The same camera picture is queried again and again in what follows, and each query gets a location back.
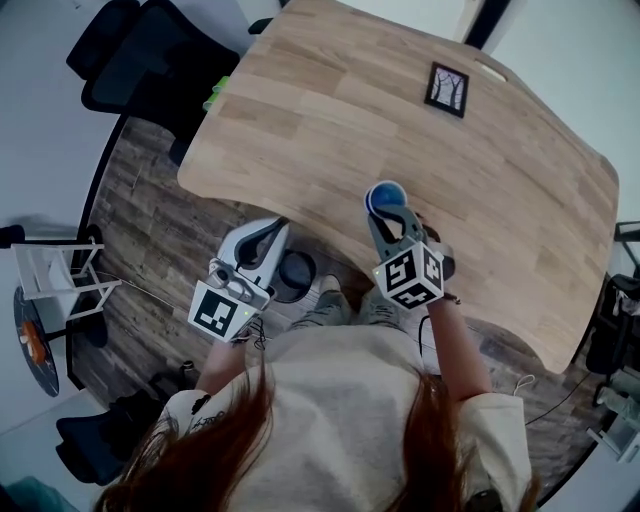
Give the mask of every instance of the wooden table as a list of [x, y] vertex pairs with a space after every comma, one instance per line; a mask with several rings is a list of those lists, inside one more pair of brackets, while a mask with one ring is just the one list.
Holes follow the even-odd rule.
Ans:
[[[470, 76], [464, 119], [423, 104], [434, 61]], [[617, 175], [482, 52], [294, 0], [242, 59], [178, 174], [195, 194], [303, 224], [368, 275], [378, 257], [362, 197], [382, 179], [453, 246], [465, 315], [562, 372], [606, 269]]]

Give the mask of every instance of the framed picture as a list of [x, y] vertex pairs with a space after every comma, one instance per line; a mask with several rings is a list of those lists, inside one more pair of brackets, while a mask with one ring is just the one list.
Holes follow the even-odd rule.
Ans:
[[468, 88], [469, 75], [434, 62], [424, 102], [454, 116], [464, 117]]

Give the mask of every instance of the pants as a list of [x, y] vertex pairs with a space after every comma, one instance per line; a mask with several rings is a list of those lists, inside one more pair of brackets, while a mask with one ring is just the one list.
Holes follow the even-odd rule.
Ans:
[[[318, 299], [316, 307], [292, 323], [290, 331], [316, 326], [337, 326], [352, 324], [351, 306], [342, 292], [328, 291]], [[362, 299], [362, 306], [353, 325], [380, 325], [403, 331], [400, 327], [398, 308], [387, 301], [376, 287]]]

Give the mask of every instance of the hair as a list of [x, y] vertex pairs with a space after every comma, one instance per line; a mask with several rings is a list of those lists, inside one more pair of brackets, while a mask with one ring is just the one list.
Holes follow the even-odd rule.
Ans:
[[[406, 482], [387, 511], [463, 512], [469, 457], [460, 456], [452, 403], [441, 381], [418, 375], [404, 432]], [[140, 443], [120, 480], [102, 493], [95, 512], [227, 510], [271, 433], [272, 402], [263, 361], [255, 391], [246, 373], [228, 411], [213, 424], [180, 438], [175, 420], [163, 418]], [[520, 512], [534, 510], [538, 490], [534, 478]]]

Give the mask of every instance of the black office chair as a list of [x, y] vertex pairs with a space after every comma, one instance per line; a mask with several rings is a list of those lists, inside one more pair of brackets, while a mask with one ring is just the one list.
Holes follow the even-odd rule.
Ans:
[[162, 412], [146, 391], [119, 398], [97, 416], [61, 418], [60, 460], [80, 482], [107, 485], [123, 470], [145, 432]]
[[[289, 0], [280, 0], [280, 7], [284, 8], [284, 6], [287, 5], [288, 3], [289, 3]], [[266, 29], [269, 26], [269, 23], [271, 23], [272, 19], [273, 18], [264, 18], [254, 22], [249, 27], [249, 34], [252, 34], [254, 36], [262, 34], [262, 32], [264, 32], [264, 29]]]
[[67, 63], [86, 76], [85, 107], [163, 126], [176, 137], [179, 151], [172, 159], [180, 160], [204, 119], [202, 104], [240, 57], [198, 30], [169, 0], [138, 8], [131, 2], [106, 4]]
[[115, 52], [136, 20], [137, 0], [111, 0], [91, 21], [67, 57], [67, 65], [80, 78], [96, 75]]
[[640, 343], [640, 317], [624, 311], [613, 315], [616, 290], [623, 291], [630, 299], [640, 300], [640, 279], [618, 274], [607, 282], [600, 311], [594, 312], [581, 342], [582, 346], [591, 336], [587, 369], [606, 376], [622, 367], [629, 345]]

